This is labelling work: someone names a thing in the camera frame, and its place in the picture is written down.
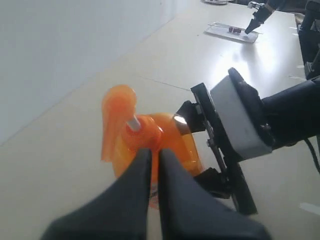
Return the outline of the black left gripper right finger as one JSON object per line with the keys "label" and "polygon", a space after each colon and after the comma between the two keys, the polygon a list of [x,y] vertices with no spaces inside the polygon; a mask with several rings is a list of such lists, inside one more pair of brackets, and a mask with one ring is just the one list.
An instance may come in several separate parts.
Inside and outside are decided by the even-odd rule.
{"label": "black left gripper right finger", "polygon": [[164,240],[270,240],[266,228],[216,200],[170,149],[159,152],[159,211]]}

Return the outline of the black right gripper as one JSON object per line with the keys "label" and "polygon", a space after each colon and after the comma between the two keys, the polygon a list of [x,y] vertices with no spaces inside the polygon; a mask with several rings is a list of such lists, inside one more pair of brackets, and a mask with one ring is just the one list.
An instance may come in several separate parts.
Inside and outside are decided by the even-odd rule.
{"label": "black right gripper", "polygon": [[243,159],[233,149],[213,100],[204,83],[191,88],[196,103],[185,101],[176,112],[184,118],[191,133],[207,131],[211,148],[221,172],[208,168],[194,180],[210,195],[219,199],[232,198],[235,209],[243,215],[258,213],[239,162]]}

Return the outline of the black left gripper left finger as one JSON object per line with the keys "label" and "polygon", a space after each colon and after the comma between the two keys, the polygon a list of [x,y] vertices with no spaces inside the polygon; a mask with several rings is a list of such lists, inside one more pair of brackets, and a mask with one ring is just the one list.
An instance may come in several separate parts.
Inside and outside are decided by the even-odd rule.
{"label": "black left gripper left finger", "polygon": [[145,240],[152,153],[138,150],[126,171],[98,197],[54,220],[43,240]]}

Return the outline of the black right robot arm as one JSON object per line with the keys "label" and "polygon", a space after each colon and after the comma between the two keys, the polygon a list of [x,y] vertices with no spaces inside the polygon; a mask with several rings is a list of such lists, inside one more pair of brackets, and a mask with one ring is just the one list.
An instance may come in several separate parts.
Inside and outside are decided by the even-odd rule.
{"label": "black right robot arm", "polygon": [[200,83],[191,92],[195,102],[185,101],[177,114],[192,133],[207,132],[207,145],[218,164],[218,169],[196,174],[195,180],[214,197],[232,199],[241,214],[256,214],[240,162],[320,134],[319,79],[266,98],[229,75],[211,90]]}

